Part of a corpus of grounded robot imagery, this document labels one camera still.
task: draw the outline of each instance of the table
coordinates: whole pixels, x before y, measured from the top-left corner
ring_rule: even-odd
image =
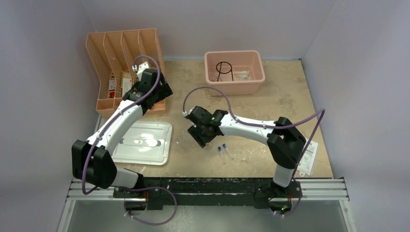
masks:
[[[233,112],[242,117],[258,120],[277,120],[280,116],[298,122],[315,110],[299,60],[263,61],[266,81],[253,95],[229,96]],[[186,94],[205,83],[203,60],[166,61],[166,79],[174,94],[167,98],[167,113],[145,116],[141,120],[164,121],[173,126],[168,161],[163,166],[117,163],[118,167],[142,173],[144,176],[170,177],[273,177],[276,169],[269,148],[259,142],[235,136],[217,136],[201,149],[187,133],[191,123],[182,116],[182,102]],[[201,89],[188,98],[186,108],[201,106],[213,113],[216,109],[227,110],[223,97],[212,97]],[[298,127],[309,137],[316,120]],[[313,137],[319,144],[312,174],[305,177],[333,177],[329,158],[320,129]],[[223,164],[218,146],[227,144],[234,156],[225,154]]]

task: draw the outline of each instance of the gray wall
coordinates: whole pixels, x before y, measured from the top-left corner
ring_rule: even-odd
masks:
[[[94,28],[78,0],[2,0],[0,31],[0,231],[55,231],[97,118]]]
[[[158,28],[166,58],[258,50],[306,54],[335,0],[83,0],[97,31]]]
[[[410,2],[338,0],[304,58],[359,231],[410,228]]]

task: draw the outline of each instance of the white tray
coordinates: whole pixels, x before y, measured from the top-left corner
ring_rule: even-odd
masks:
[[[167,122],[137,121],[115,148],[112,159],[119,163],[164,165],[171,133],[172,126]]]

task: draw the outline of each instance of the tabletop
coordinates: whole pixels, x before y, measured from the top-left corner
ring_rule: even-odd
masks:
[[[312,115],[310,91],[299,60],[263,61],[266,81],[253,95],[228,96],[235,115],[257,119],[277,120],[280,116],[298,122]],[[168,161],[163,166],[116,163],[144,176],[169,177],[273,177],[276,169],[269,148],[259,142],[235,136],[217,136],[201,148],[188,134],[192,125],[182,116],[182,102],[186,94],[200,86],[206,86],[203,60],[178,60],[165,62],[166,79],[173,95],[166,99],[167,113],[144,116],[144,121],[169,122],[172,127]],[[213,113],[216,109],[227,110],[223,97],[212,97],[207,90],[192,93],[187,100],[187,109],[201,106]],[[316,119],[298,126],[309,137]],[[305,177],[333,177],[321,130],[313,141],[319,144],[311,175]],[[234,159],[225,153],[223,164],[218,146],[225,143]]]

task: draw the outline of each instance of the pink plastic container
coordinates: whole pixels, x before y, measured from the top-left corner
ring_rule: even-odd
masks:
[[[231,64],[232,73],[229,72],[231,67],[226,62]],[[205,80],[208,85],[220,89],[227,95],[253,94],[265,82],[261,56],[254,50],[207,52]],[[214,90],[209,90],[209,94],[220,95]]]

